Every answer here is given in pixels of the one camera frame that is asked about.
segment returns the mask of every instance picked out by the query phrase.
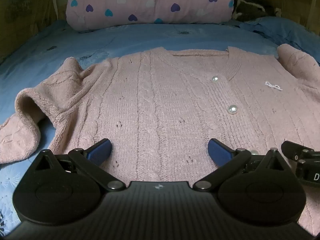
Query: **cable knit pattern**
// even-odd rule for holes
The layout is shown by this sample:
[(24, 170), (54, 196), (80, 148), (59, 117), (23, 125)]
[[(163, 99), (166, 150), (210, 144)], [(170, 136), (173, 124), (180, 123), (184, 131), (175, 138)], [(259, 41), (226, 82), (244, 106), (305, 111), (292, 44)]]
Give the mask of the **cable knit pattern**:
[[(86, 70), (67, 58), (52, 76), (17, 95), (16, 113), (0, 127), (0, 163), (35, 151), (37, 122), (45, 116), (56, 128), (49, 146), (55, 154), (109, 138), (113, 151), (102, 168), (127, 185), (132, 180), (192, 185), (216, 169), (207, 153), (210, 138), (260, 154), (280, 149), (284, 140), (320, 149), (320, 68), (287, 44), (278, 54), (279, 62), (232, 47), (157, 48)], [(237, 105), (236, 114), (228, 113), (230, 105)], [(320, 191), (305, 190), (299, 223), (315, 235)]]

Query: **blue bedsheet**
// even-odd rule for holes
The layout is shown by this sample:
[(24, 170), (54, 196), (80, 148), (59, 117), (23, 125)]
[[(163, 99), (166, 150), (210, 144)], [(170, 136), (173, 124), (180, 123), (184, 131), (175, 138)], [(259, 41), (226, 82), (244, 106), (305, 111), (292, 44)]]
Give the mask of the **blue bedsheet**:
[[(119, 57), (156, 47), (168, 50), (238, 47), (258, 54), (276, 54), (277, 45), (256, 33), (226, 25), (126, 25), (90, 33), (77, 33), (65, 21), (57, 21), (0, 65), (0, 124), (14, 113), (19, 91), (34, 87), (53, 74), (67, 57), (82, 68), (107, 57)], [(49, 120), (39, 123), (41, 142), (27, 160), (0, 164), (0, 236), (20, 221), (12, 205), (12, 193), (39, 150), (47, 148), (55, 129)]]

